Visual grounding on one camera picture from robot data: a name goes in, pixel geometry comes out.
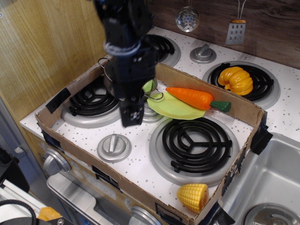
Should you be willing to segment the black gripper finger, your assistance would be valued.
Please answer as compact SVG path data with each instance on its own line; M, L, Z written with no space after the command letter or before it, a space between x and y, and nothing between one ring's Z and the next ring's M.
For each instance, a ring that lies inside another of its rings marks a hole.
M120 115L123 127L141 125L144 115L144 92L122 90L120 94Z

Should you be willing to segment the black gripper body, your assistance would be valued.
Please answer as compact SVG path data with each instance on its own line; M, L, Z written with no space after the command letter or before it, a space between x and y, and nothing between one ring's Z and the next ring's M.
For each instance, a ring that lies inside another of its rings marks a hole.
M122 101L138 102L144 84L155 77L156 64L156 49L147 43L131 56L114 57L110 62L112 95Z

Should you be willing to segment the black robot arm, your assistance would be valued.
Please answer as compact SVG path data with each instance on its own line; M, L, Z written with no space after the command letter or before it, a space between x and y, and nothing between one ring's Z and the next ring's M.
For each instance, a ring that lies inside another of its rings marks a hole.
M141 125L143 86L155 78L158 56L147 33L153 14L142 0L95 0L104 27L104 50L112 56L105 64L105 88L120 101L124 127Z

